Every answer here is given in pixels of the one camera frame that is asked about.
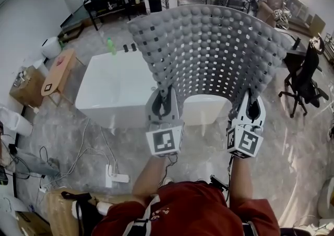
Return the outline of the black waist device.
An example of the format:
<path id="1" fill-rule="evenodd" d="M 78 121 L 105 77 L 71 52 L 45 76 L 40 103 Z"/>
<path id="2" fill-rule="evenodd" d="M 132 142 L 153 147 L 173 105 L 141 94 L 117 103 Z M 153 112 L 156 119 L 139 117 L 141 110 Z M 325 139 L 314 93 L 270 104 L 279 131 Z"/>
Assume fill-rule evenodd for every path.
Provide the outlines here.
<path id="1" fill-rule="evenodd" d="M 215 175 L 210 176 L 210 184 L 213 185 L 214 187 L 218 188 L 219 190 L 223 191 L 228 191 L 229 186 L 222 181 L 220 181 Z"/>

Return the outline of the large cardboard box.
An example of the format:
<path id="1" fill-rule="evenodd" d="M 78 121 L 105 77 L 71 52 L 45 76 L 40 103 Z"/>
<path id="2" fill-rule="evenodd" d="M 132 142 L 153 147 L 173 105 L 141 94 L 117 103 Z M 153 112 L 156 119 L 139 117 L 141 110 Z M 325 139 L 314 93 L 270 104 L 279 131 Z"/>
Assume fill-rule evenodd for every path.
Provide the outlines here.
<path id="1" fill-rule="evenodd" d="M 78 236 L 77 219 L 72 214 L 72 201 L 63 199 L 61 192 L 66 191 L 73 194 L 88 193 L 71 190 L 69 188 L 58 188 L 47 192 L 46 207 L 47 218 L 49 220 L 53 236 Z M 102 202 L 104 197 L 90 193 L 98 202 Z"/>

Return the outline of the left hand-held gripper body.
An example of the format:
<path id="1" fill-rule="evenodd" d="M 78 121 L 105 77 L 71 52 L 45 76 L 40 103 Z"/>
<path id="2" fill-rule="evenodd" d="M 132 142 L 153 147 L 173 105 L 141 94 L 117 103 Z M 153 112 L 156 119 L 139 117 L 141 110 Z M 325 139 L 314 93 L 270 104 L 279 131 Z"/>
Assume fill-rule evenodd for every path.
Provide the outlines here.
<path id="1" fill-rule="evenodd" d="M 149 122 L 146 138 L 150 152 L 155 157 L 178 155 L 184 135 L 184 122 Z"/>

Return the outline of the person's left forearm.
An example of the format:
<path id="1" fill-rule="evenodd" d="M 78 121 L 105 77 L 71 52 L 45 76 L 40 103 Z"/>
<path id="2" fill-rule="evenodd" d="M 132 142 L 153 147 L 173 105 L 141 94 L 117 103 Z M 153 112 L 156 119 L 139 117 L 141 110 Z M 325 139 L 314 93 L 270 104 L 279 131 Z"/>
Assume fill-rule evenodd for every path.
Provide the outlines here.
<path id="1" fill-rule="evenodd" d="M 145 207 L 151 202 L 151 196 L 157 193 L 162 180 L 165 164 L 166 158 L 152 156 L 148 160 L 133 186 L 132 196 L 135 201 Z"/>

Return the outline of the dark brown wooden desk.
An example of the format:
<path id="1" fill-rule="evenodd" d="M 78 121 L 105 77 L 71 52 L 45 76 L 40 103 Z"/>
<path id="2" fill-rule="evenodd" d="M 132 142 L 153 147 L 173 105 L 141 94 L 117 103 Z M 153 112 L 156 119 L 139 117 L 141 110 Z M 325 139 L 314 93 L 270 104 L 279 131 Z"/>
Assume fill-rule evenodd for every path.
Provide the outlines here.
<path id="1" fill-rule="evenodd" d="M 283 63 L 289 73 L 299 69 L 305 60 L 307 48 L 302 43 L 301 39 L 290 34 L 285 34 L 285 37 L 289 39 L 292 47 L 287 51 L 287 55 L 283 60 Z"/>

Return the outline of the cardboard box with dark label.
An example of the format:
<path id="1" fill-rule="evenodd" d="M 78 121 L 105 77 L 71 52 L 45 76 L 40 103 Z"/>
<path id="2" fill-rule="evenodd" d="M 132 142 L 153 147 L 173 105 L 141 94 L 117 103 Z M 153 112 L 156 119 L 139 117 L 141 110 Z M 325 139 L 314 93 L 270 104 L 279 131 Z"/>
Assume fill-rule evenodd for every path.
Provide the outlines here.
<path id="1" fill-rule="evenodd" d="M 15 216 L 24 236 L 53 236 L 49 223 L 36 213 L 15 211 Z"/>

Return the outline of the white round headset part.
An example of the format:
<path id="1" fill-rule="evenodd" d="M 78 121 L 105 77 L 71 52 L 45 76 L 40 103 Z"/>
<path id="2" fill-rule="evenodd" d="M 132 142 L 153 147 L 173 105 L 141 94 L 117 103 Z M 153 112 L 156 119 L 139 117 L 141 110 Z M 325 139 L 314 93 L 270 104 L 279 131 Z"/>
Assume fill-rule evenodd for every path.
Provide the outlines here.
<path id="1" fill-rule="evenodd" d="M 103 215 L 103 216 L 106 216 L 108 211 L 109 211 L 109 208 L 112 207 L 113 204 L 111 203 L 107 203 L 107 202 L 98 202 L 97 203 L 97 211 L 99 214 Z"/>

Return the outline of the black metal table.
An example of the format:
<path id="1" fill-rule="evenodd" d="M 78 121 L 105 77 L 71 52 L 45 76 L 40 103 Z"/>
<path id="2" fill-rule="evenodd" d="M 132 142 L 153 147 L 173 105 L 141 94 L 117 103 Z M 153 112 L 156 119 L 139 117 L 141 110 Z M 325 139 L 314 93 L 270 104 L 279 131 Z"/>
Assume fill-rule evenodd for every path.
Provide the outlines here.
<path id="1" fill-rule="evenodd" d="M 96 20 L 98 19 L 103 23 L 103 17 L 110 14 L 123 11 L 128 20 L 131 20 L 129 0 L 84 0 L 83 6 L 96 31 L 99 30 Z"/>

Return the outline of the white bathtub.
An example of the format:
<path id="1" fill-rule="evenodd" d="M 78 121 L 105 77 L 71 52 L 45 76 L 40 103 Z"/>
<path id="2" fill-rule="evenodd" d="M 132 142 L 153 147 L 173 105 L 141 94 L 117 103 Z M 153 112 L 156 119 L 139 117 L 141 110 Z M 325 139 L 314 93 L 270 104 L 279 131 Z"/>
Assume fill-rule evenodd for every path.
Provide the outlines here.
<path id="1" fill-rule="evenodd" d="M 103 128 L 142 128 L 156 88 L 140 51 L 105 53 L 91 58 L 75 106 Z"/>

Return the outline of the black office chair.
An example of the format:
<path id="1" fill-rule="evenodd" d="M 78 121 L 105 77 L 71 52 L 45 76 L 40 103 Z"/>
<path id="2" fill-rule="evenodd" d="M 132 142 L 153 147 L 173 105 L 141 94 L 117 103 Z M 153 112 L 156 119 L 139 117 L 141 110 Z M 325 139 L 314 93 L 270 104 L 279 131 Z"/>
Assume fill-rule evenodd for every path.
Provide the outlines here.
<path id="1" fill-rule="evenodd" d="M 299 67 L 293 69 L 284 80 L 284 85 L 290 87 L 292 92 L 281 91 L 278 96 L 281 98 L 285 95 L 294 99 L 293 110 L 290 114 L 291 118 L 294 117 L 297 105 L 302 107 L 303 115 L 306 116 L 306 104 L 310 103 L 314 107 L 319 108 L 320 98 L 326 101 L 329 100 L 329 96 L 313 80 L 314 72 L 316 70 L 322 71 L 319 67 L 319 56 L 323 54 L 324 50 L 325 44 L 320 35 L 310 39 L 304 61 Z"/>

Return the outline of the person's right forearm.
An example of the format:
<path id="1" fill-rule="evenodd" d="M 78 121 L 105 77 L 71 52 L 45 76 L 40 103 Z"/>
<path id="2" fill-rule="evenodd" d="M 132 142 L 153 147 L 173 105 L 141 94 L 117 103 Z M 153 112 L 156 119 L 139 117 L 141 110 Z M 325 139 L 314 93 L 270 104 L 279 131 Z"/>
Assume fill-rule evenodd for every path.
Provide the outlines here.
<path id="1" fill-rule="evenodd" d="M 233 159 L 229 191 L 230 201 L 234 203 L 253 198 L 253 184 L 247 159 Z"/>

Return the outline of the person's red shirt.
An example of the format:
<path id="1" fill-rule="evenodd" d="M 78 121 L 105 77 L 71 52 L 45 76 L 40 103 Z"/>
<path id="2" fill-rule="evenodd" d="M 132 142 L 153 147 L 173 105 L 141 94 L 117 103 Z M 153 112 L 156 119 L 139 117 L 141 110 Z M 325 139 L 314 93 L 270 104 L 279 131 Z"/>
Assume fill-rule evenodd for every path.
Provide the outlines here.
<path id="1" fill-rule="evenodd" d="M 222 192 L 203 181 L 161 187 L 148 206 L 115 204 L 92 236 L 244 236 L 243 224 L 257 236 L 280 236 L 266 199 L 245 199 L 228 207 Z"/>

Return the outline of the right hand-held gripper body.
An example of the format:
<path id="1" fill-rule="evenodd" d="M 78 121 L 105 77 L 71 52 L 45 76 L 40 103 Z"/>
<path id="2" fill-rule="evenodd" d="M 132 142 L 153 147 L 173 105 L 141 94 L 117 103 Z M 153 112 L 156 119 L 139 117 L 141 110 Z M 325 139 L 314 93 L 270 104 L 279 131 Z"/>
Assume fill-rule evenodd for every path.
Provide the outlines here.
<path id="1" fill-rule="evenodd" d="M 263 142 L 262 124 L 232 124 L 227 131 L 228 153 L 238 158 L 256 157 Z"/>

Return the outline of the white power strip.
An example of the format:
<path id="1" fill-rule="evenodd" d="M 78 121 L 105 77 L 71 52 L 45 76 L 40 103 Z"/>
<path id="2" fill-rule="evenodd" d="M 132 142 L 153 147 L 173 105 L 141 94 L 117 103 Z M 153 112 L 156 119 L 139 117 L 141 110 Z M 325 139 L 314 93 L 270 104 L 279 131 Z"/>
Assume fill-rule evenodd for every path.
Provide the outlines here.
<path id="1" fill-rule="evenodd" d="M 105 166 L 105 187 L 112 188 L 114 183 L 129 183 L 129 181 L 129 175 L 113 173 L 110 165 Z"/>

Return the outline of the green plastic bottle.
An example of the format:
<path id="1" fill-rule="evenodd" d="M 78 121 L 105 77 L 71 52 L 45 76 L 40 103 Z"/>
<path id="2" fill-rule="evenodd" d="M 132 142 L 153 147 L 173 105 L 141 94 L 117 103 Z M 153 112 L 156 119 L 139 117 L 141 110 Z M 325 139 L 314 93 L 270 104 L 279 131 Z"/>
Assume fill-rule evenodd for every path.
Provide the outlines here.
<path id="1" fill-rule="evenodd" d="M 117 53 L 117 50 L 111 38 L 107 39 L 107 47 L 108 47 L 109 52 L 112 53 L 112 55 L 115 55 Z"/>

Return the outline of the grey perforated bath mat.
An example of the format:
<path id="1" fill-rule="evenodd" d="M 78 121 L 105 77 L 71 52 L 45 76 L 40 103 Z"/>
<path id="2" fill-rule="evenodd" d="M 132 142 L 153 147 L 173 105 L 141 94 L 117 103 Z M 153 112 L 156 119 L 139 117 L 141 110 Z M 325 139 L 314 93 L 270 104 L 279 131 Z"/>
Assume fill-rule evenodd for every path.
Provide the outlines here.
<path id="1" fill-rule="evenodd" d="M 253 16 L 206 4 L 140 16 L 128 28 L 162 99 L 174 89 L 182 109 L 190 96 L 221 96 L 231 102 L 230 118 L 245 92 L 251 101 L 260 96 L 292 46 Z"/>

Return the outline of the small oval wooden table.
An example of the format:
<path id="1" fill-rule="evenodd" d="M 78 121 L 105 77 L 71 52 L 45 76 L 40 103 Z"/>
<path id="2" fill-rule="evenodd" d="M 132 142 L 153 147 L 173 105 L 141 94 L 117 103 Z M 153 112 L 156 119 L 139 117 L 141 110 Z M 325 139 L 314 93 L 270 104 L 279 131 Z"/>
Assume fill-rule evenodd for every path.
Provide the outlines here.
<path id="1" fill-rule="evenodd" d="M 64 95 L 65 85 L 75 65 L 79 63 L 85 66 L 77 57 L 74 49 L 63 50 L 54 60 L 47 77 L 41 88 L 42 97 L 48 97 L 51 102 L 59 106 L 62 99 L 70 104 L 70 100 Z"/>

